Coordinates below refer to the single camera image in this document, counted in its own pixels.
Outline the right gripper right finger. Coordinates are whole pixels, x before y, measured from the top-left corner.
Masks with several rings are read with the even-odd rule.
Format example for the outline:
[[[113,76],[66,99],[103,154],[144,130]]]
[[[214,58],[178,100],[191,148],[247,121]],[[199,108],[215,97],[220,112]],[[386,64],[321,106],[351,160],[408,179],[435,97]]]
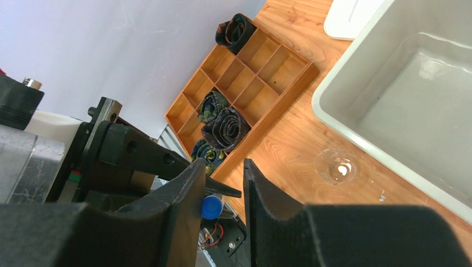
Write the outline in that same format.
[[[449,224],[416,205],[302,204],[244,160],[251,266],[470,266]]]

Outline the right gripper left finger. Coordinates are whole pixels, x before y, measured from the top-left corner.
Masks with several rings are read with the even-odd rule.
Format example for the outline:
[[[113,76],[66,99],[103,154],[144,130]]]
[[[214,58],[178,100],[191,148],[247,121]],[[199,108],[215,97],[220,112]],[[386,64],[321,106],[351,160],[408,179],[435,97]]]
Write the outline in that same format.
[[[115,212],[87,203],[1,206],[2,266],[194,266],[202,160]]]

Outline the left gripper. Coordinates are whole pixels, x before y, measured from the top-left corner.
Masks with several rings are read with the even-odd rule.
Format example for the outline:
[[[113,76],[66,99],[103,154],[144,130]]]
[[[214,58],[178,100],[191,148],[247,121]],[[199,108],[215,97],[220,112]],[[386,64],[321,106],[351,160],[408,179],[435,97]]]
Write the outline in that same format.
[[[79,127],[66,157],[67,178],[52,202],[124,206],[148,194],[155,176],[170,181],[190,165],[121,119],[121,108],[102,97],[88,109],[91,121]]]

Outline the blue cap tube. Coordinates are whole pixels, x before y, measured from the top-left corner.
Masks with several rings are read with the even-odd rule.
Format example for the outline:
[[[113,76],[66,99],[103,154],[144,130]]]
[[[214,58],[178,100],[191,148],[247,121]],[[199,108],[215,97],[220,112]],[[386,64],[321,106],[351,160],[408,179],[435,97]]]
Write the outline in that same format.
[[[217,219],[223,211],[221,198],[216,195],[209,195],[203,199],[201,216],[207,220]]]

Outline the clear glass beaker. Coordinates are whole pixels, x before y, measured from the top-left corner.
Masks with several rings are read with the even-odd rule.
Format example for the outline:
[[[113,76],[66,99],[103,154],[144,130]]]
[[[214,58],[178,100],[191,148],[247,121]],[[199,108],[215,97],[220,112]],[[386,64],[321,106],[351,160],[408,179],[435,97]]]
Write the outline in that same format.
[[[358,163],[342,149],[326,149],[314,160],[315,173],[326,183],[339,185],[353,180],[359,172]]]

